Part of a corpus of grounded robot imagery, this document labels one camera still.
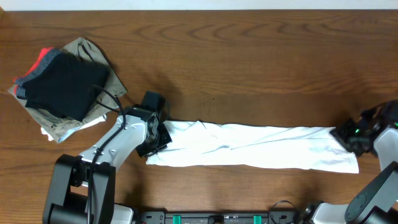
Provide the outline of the white printed t-shirt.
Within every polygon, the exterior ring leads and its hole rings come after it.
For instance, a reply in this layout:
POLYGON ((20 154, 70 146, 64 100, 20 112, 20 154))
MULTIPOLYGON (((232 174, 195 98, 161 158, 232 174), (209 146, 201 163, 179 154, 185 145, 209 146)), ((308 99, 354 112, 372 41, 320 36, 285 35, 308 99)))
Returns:
POLYGON ((356 156, 328 127, 246 126, 201 121, 165 121, 172 138, 148 165, 188 167, 247 165, 266 169, 304 169, 357 174, 356 156))

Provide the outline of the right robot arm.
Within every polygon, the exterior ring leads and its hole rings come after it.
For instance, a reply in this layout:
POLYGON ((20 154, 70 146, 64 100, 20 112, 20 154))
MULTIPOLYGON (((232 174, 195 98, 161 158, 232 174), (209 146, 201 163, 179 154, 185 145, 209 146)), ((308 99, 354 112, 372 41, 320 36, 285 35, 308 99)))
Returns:
POLYGON ((397 122, 377 136, 373 143, 381 172, 349 204, 321 203, 314 211, 312 224, 395 224, 397 210, 397 122))

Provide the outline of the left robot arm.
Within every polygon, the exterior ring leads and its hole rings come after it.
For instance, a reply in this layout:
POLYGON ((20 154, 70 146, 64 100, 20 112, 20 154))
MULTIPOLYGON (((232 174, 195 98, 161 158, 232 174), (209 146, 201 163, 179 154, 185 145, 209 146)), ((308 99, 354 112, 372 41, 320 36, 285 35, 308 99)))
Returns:
POLYGON ((78 156, 61 155, 54 166, 43 223, 134 223, 134 210, 114 201, 116 172, 130 153, 150 157, 171 138, 161 106, 122 110, 115 125, 78 156))

